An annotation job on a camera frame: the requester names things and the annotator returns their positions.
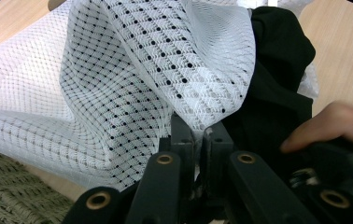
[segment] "woven basket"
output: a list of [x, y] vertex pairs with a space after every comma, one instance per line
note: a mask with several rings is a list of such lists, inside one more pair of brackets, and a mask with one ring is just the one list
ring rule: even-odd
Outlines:
[[0, 155], [0, 223], [61, 223], [72, 202]]

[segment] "metal ring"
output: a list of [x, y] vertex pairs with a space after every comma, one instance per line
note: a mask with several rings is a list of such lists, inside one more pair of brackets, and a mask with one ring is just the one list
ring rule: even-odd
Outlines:
[[324, 189], [320, 192], [319, 196], [325, 203], [328, 203], [333, 207], [348, 208], [350, 206], [349, 200], [334, 190]]
[[161, 155], [157, 158], [156, 160], [159, 164], [170, 164], [171, 162], [173, 162], [173, 157], [170, 155]]
[[255, 162], [255, 157], [249, 154], [243, 153], [238, 155], [238, 160], [243, 163], [252, 164]]
[[106, 191], [94, 193], [86, 202], [86, 206], [91, 210], [98, 210], [110, 203], [110, 194]]

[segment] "light wood surface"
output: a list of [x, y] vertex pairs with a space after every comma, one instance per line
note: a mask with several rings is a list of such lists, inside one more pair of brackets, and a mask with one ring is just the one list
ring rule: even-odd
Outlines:
[[[48, 2], [1, 0], [0, 43], [47, 14]], [[320, 95], [315, 101], [313, 114], [334, 100], [353, 104], [353, 4], [346, 0], [315, 0], [304, 9], [300, 21], [317, 50], [315, 64]], [[73, 200], [85, 190], [35, 167], [27, 166], [27, 169]]]
[[315, 0], [300, 21], [317, 51], [314, 62], [320, 91], [313, 114], [336, 100], [353, 104], [353, 4]]

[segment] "human hand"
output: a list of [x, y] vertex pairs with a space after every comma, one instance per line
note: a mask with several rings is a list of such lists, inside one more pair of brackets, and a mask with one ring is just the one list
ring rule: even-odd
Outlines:
[[293, 131], [280, 149], [289, 153], [340, 136], [353, 142], [353, 106], [336, 102]]

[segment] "black cloth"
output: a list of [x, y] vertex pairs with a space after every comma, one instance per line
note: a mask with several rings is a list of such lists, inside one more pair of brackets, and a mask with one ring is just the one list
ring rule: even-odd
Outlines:
[[311, 118], [312, 99], [296, 91], [315, 49], [286, 9], [254, 9], [252, 26], [257, 48], [254, 75], [242, 107], [223, 124], [238, 149], [258, 153], [283, 175], [297, 161], [283, 155], [279, 147]]

